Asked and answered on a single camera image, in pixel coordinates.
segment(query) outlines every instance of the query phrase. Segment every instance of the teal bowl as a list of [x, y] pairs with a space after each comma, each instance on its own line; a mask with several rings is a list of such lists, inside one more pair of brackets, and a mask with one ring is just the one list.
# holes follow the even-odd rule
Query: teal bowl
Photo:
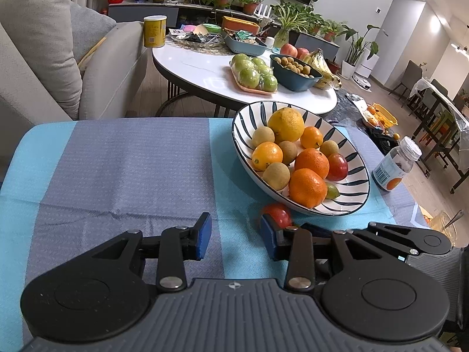
[[[272, 54], [270, 56], [270, 67], [273, 68], [273, 75], [275, 78], [277, 78], [277, 82], [282, 86], [285, 86], [287, 89], [291, 91], [306, 91], [313, 87], [322, 78], [322, 74], [313, 69], [311, 66], [310, 75], [312, 75], [313, 78], [305, 78], [294, 71], [285, 69], [276, 60], [274, 60], [276, 57], [282, 58], [284, 56], [285, 55], [281, 54]], [[298, 58], [293, 59], [302, 66], [309, 66], [303, 61], [300, 61]]]

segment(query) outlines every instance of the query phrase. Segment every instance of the orange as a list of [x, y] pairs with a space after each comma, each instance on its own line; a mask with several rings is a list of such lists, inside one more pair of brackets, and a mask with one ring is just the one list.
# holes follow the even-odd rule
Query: orange
[[315, 208], [325, 200], [327, 186], [317, 173], [308, 168], [293, 172], [288, 183], [290, 198], [307, 208]]
[[282, 160], [282, 149], [272, 142], [258, 145], [252, 153], [252, 164], [256, 171], [265, 171], [272, 163], [281, 163]]
[[316, 172], [321, 179], [325, 179], [329, 174], [329, 160], [321, 151], [308, 148], [301, 152], [295, 160], [295, 170], [302, 168], [308, 168]]
[[306, 127], [300, 137], [301, 145], [304, 148], [319, 148], [322, 146], [324, 137], [316, 127]]

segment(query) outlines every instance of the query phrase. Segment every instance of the ceramic bowl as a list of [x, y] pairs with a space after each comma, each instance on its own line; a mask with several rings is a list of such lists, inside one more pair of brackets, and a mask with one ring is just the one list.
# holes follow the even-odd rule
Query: ceramic bowl
[[[290, 199], [288, 186], [282, 191], [276, 191], [262, 180], [262, 172], [255, 171], [252, 164], [252, 135], [261, 126], [266, 126], [271, 115], [283, 107], [292, 107], [302, 116], [306, 127], [314, 126], [324, 135], [324, 141], [334, 140], [339, 145], [339, 153], [343, 155], [349, 164], [348, 176], [339, 182], [333, 183], [339, 190], [340, 196], [334, 200], [325, 200], [318, 207], [306, 208]], [[365, 164], [353, 144], [336, 128], [310, 111], [300, 107], [272, 101], [251, 103], [236, 113], [232, 125], [233, 141], [236, 153], [242, 166], [254, 182], [274, 200], [281, 202], [290, 209], [300, 213], [325, 216], [343, 216], [354, 213], [365, 205], [370, 195], [370, 179]], [[298, 152], [304, 148], [300, 142], [296, 142]]]

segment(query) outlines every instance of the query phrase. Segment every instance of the orange container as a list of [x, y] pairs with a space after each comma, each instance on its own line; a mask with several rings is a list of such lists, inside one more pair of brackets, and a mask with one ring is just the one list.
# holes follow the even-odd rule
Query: orange container
[[223, 16], [223, 21], [221, 22], [222, 29], [229, 29], [229, 30], [246, 30], [247, 32], [251, 32], [252, 34], [256, 35], [260, 27], [259, 25], [255, 24], [254, 22], [249, 22], [246, 20], [240, 20], [239, 18], [227, 17]]

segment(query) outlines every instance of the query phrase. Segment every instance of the striped tablecloth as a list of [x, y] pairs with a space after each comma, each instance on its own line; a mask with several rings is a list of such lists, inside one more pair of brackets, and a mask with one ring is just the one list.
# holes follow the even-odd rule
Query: striped tablecloth
[[[339, 128], [369, 171], [382, 159], [355, 128]], [[257, 232], [260, 209], [272, 199], [246, 174], [235, 154], [231, 119], [160, 118], [51, 123], [22, 139], [0, 190], [0, 351], [19, 350], [31, 336], [19, 299], [28, 282], [128, 229], [144, 236], [213, 218], [205, 259], [186, 262], [188, 279], [283, 280]], [[401, 184], [393, 192], [371, 182], [365, 206], [344, 217], [306, 217], [328, 229], [365, 228], [369, 221], [424, 226]], [[152, 282], [156, 262], [147, 262]]]

